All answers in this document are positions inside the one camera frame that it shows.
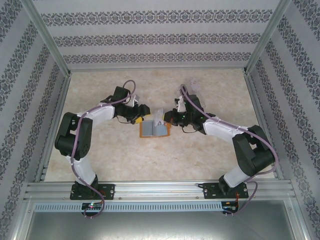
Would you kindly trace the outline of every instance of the patterned wallpaper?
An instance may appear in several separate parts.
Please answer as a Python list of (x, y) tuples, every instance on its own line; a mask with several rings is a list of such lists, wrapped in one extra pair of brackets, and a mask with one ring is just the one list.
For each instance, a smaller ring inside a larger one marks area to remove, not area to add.
[(316, 0), (293, 0), (251, 73), (311, 239), (320, 239), (319, 16)]
[(18, 0), (0, 1), (0, 240), (33, 182), (64, 76)]
[(71, 70), (245, 67), (279, 0), (36, 0)]

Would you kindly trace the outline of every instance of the floor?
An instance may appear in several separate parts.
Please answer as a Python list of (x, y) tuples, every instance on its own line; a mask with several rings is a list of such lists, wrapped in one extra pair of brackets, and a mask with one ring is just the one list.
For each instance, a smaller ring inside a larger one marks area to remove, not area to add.
[[(180, 84), (196, 79), (207, 113), (240, 126), (258, 124), (241, 69), (73, 73), (62, 114), (96, 106), (129, 79), (137, 84), (139, 103), (148, 105), (151, 113), (160, 108), (172, 110)], [(216, 180), (237, 165), (233, 146), (217, 137), (186, 134), (173, 126), (169, 137), (139, 138), (138, 124), (121, 124), (116, 118), (92, 131), (88, 156), (100, 181)], [(69, 163), (54, 148), (45, 181), (74, 179)]]

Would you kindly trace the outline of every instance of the perforated metal strip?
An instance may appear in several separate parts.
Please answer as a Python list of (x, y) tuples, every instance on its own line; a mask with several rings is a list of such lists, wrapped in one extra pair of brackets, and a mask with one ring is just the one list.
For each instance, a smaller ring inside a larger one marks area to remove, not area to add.
[[(81, 202), (56, 203), (39, 202), (35, 206), (37, 213), (71, 213), (81, 211)], [(222, 211), (220, 201), (201, 201), (201, 202), (107, 202), (104, 212), (123, 213), (123, 212), (212, 212)]]

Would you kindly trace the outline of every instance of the purple cable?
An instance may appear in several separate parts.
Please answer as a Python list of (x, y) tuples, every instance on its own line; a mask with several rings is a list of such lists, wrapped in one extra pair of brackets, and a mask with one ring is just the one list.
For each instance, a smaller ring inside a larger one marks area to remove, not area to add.
[[(244, 132), (244, 133), (246, 133), (246, 134), (249, 134), (249, 135), (251, 135), (252, 137), (260, 140), (261, 142), (263, 142), (263, 143), (270, 149), (270, 151), (272, 152), (272, 154), (273, 154), (273, 156), (274, 156), (274, 165), (273, 165), (273, 167), (272, 167), (270, 170), (268, 170), (268, 171), (258, 172), (256, 175), (269, 174), (269, 173), (272, 173), (273, 171), (276, 170), (276, 168), (277, 168), (277, 166), (278, 166), (278, 164), (279, 164), (279, 159), (278, 159), (278, 156), (277, 156), (277, 153), (276, 153), (275, 149), (270, 145), (270, 143), (269, 143), (268, 141), (264, 140), (262, 137), (254, 134), (253, 132), (250, 132), (250, 131), (248, 131), (248, 130), (246, 130), (246, 129), (241, 128), (240, 126), (233, 125), (233, 124), (228, 123), (228, 122), (225, 122), (225, 121), (223, 121), (223, 120), (217, 120), (217, 119), (214, 119), (213, 117), (209, 116), (207, 113), (205, 113), (204, 111), (202, 111), (197, 105), (195, 105), (195, 104), (191, 101), (191, 99), (188, 97), (188, 94), (187, 94), (187, 92), (185, 91), (185, 89), (187, 89), (186, 85), (181, 84), (181, 85), (180, 85), (180, 90), (181, 90), (183, 96), (189, 101), (189, 103), (190, 103), (195, 109), (197, 109), (200, 113), (202, 113), (202, 114), (203, 114), (204, 116), (206, 116), (208, 119), (211, 119), (211, 120), (214, 121), (215, 123), (220, 123), (220, 124), (222, 124), (222, 125), (225, 125), (225, 126), (228, 126), (228, 127), (231, 127), (231, 128), (237, 129), (237, 130), (240, 130), (240, 131), (242, 131), (242, 132)], [(249, 202), (251, 201), (251, 199), (254, 197), (254, 195), (256, 194), (256, 191), (257, 191), (257, 189), (258, 189), (258, 183), (257, 183), (256, 181), (249, 181), (249, 180), (251, 180), (253, 177), (254, 177), (254, 176), (249, 177), (248, 179), (245, 180), (245, 182), (247, 182), (247, 183), (255, 183), (255, 189), (254, 189), (252, 195), (249, 197), (249, 199), (246, 201), (246, 203), (243, 205), (243, 207), (242, 207), (240, 210), (237, 211), (237, 213), (240, 212), (243, 208), (245, 208), (245, 207), (249, 204)]]
[(103, 210), (105, 209), (105, 199), (104, 199), (104, 196), (98, 191), (96, 190), (95, 188), (93, 188), (92, 186), (90, 186), (88, 183), (86, 183), (82, 178), (80, 178), (80, 176), (78, 175), (76, 169), (75, 169), (75, 165), (74, 165), (74, 162), (75, 162), (75, 154), (76, 154), (76, 149), (77, 149), (77, 145), (78, 145), (78, 138), (79, 138), (79, 131), (80, 131), (80, 126), (81, 126), (81, 122), (82, 122), (82, 119), (89, 113), (91, 113), (92, 111), (96, 110), (96, 109), (99, 109), (99, 108), (103, 108), (103, 107), (106, 107), (106, 106), (110, 106), (112, 104), (118, 104), (118, 103), (121, 103), (123, 101), (125, 101), (126, 99), (130, 98), (134, 92), (136, 91), (136, 82), (133, 81), (133, 80), (128, 80), (126, 81), (124, 84), (123, 84), (123, 88), (125, 87), (125, 85), (129, 82), (132, 82), (133, 83), (133, 90), (132, 92), (125, 98), (121, 99), (121, 100), (118, 100), (118, 101), (114, 101), (114, 102), (109, 102), (109, 103), (103, 103), (103, 104), (100, 104), (98, 106), (95, 106), (93, 108), (91, 108), (90, 110), (86, 111), (85, 113), (83, 113), (79, 119), (79, 122), (78, 122), (78, 125), (76, 127), (76, 133), (75, 133), (75, 139), (74, 139), (74, 145), (73, 145), (73, 149), (72, 149), (72, 154), (71, 154), (71, 157), (70, 157), (70, 162), (71, 162), (71, 169), (75, 175), (76, 178), (78, 178), (85, 186), (87, 186), (88, 188), (90, 188), (92, 191), (96, 192), (100, 197), (101, 197), (101, 202), (102, 202), (102, 207), (100, 209), (100, 211), (93, 215), (93, 216), (87, 216), (86, 215), (86, 211), (87, 209), (84, 210), (83, 214), (84, 214), (84, 217), (85, 218), (90, 218), (90, 219), (93, 219), (93, 218), (96, 218), (98, 217), (102, 212)]

